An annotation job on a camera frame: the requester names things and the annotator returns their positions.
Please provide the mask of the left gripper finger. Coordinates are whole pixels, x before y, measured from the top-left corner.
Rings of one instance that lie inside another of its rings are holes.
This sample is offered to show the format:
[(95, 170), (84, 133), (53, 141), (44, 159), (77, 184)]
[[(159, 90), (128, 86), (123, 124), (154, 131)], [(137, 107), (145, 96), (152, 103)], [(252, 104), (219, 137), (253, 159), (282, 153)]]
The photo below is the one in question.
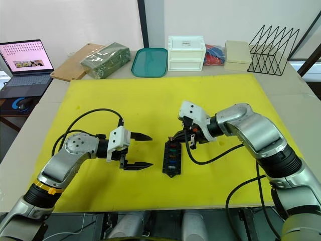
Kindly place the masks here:
[(152, 163), (147, 163), (147, 162), (135, 162), (133, 164), (129, 164), (127, 162), (125, 162), (123, 164), (122, 169), (123, 170), (127, 170), (127, 171), (138, 171), (138, 170), (142, 170), (144, 168), (148, 168), (152, 166)]
[(131, 132), (130, 138), (134, 139), (135, 141), (152, 141), (150, 136), (137, 132)]

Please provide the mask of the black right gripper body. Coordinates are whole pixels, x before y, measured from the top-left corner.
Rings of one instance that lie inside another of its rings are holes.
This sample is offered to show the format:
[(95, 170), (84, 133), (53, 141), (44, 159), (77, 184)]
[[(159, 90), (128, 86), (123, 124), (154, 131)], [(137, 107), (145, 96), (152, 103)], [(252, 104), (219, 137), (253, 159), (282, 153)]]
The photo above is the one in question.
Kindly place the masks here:
[(191, 149), (195, 149), (197, 143), (208, 142), (199, 125), (195, 124), (191, 118), (185, 116), (180, 117), (179, 120), (182, 121), (183, 130), (187, 131), (187, 140)]

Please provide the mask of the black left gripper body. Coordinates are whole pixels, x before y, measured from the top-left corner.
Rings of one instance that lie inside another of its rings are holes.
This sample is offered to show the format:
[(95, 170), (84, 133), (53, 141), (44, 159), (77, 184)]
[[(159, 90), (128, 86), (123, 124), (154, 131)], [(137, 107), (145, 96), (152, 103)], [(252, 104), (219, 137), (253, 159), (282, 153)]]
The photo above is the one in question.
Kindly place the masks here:
[(126, 154), (128, 153), (128, 148), (125, 148), (121, 151), (115, 150), (111, 154), (112, 161), (119, 161), (120, 162), (120, 169), (128, 169), (128, 161), (126, 160)]

